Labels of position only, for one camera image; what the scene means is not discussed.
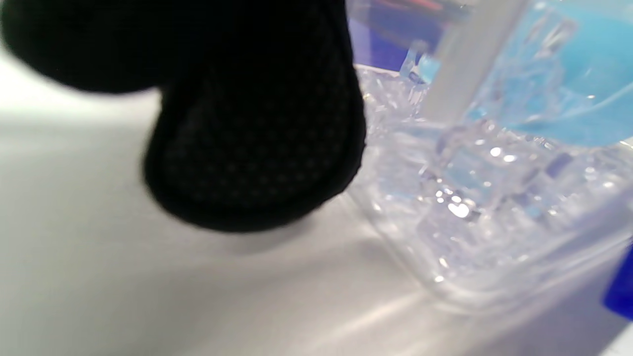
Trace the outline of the person's left hand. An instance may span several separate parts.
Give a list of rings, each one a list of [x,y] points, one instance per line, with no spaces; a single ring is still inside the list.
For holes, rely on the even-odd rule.
[[[1,35],[57,83],[161,91],[144,180],[184,222],[287,225],[361,167],[366,119],[343,0],[3,0]]]

